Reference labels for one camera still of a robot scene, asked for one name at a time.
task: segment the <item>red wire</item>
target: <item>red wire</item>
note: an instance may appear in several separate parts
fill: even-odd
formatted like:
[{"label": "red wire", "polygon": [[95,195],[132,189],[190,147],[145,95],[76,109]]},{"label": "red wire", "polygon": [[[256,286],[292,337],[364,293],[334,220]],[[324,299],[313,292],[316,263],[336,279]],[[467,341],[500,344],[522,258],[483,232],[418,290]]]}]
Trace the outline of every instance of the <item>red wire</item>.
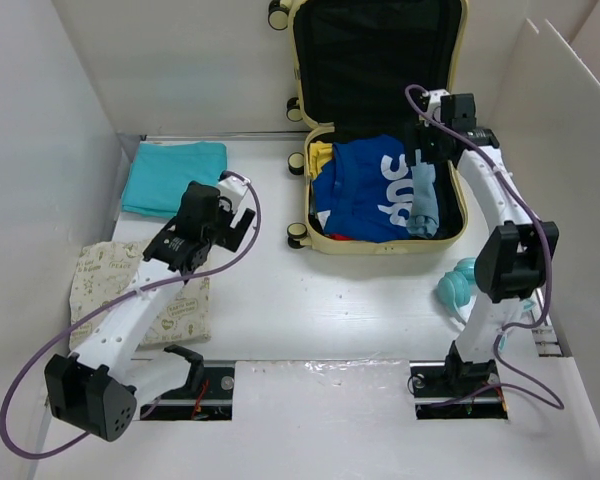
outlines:
[{"label": "red wire", "polygon": [[207,393],[208,388],[209,388],[209,379],[207,379],[207,381],[204,382],[204,384],[202,385],[202,391],[200,392],[200,395],[198,395],[198,399],[196,400],[195,407],[193,407],[193,413],[191,414],[191,420],[195,419],[196,413],[198,413],[198,408],[200,407],[200,401],[202,400],[202,397],[204,397],[204,394]]}]

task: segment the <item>suitcase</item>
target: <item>suitcase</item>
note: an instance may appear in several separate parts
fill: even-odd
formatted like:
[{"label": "suitcase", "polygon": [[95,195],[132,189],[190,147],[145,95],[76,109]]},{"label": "suitcase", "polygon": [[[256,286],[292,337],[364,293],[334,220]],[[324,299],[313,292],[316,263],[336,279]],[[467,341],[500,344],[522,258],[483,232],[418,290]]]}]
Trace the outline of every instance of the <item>suitcase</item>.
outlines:
[{"label": "suitcase", "polygon": [[334,240],[322,234],[311,208],[309,145],[346,143],[389,134],[403,139],[417,122],[404,88],[451,87],[467,14],[466,0],[274,0],[269,24],[289,28],[298,97],[287,117],[311,129],[304,153],[289,156],[291,173],[305,179],[304,219],[287,229],[289,246],[328,254],[439,251],[463,233],[467,208],[451,162],[436,165],[437,234],[386,243]]}]

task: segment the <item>table surface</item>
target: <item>table surface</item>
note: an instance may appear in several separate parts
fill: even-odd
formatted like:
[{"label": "table surface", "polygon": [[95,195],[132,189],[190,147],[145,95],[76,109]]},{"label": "table surface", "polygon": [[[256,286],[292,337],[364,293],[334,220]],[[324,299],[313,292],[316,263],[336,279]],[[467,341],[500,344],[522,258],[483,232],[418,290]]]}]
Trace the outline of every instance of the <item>table surface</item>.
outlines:
[{"label": "table surface", "polygon": [[[464,182],[469,225],[444,252],[291,250],[286,226],[302,219],[303,182],[286,158],[302,142],[224,143],[230,168],[261,197],[262,235],[242,262],[212,278],[212,338],[190,348],[208,360],[248,361],[237,364],[233,420],[137,422],[113,444],[88,438],[41,462],[36,479],[600,479],[600,430],[575,362],[538,357],[529,332],[512,335],[506,356],[555,388],[565,412],[508,393],[506,422],[415,419],[405,359],[444,358],[460,326],[433,289],[487,238]],[[162,224],[122,213],[114,240],[149,238]],[[215,249],[212,266],[230,257]],[[75,433],[52,420],[44,449]]]}]

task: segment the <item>light blue cloth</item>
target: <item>light blue cloth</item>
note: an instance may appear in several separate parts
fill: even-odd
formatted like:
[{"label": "light blue cloth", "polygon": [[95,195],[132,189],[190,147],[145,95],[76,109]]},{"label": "light blue cloth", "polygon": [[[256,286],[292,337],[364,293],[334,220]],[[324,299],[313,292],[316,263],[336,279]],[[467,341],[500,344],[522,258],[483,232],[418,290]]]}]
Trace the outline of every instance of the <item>light blue cloth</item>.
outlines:
[{"label": "light blue cloth", "polygon": [[421,152],[416,150],[416,166],[413,173],[413,206],[407,219],[407,231],[416,237],[431,239],[440,226],[438,201],[433,182],[436,169],[433,165],[421,162]]},{"label": "light blue cloth", "polygon": [[174,217],[191,181],[215,186],[226,169],[227,147],[221,143],[141,143],[122,194],[122,211]]}]

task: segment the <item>yellow cloth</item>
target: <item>yellow cloth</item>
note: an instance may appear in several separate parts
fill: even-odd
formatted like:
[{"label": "yellow cloth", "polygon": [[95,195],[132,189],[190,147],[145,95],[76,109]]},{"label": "yellow cloth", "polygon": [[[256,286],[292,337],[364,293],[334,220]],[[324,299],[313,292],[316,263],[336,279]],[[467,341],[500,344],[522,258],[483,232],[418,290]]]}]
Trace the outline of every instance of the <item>yellow cloth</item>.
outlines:
[{"label": "yellow cloth", "polygon": [[309,176],[315,180],[322,168],[333,160],[333,144],[314,142],[309,145]]}]

